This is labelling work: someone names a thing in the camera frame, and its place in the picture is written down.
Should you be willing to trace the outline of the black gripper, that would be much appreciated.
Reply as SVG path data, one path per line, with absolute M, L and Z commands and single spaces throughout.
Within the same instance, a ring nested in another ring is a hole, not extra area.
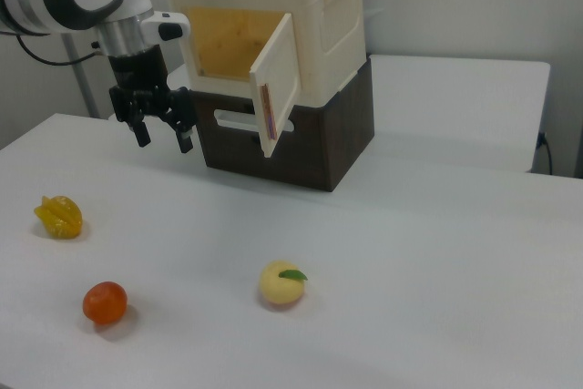
M 180 152 L 190 152 L 196 112 L 187 88 L 169 87 L 160 47 L 133 56 L 112 56 L 109 62 L 117 81 L 109 90 L 116 117 L 132 129 L 138 145 L 144 148 L 151 142 L 144 119 L 155 117 L 177 130 Z

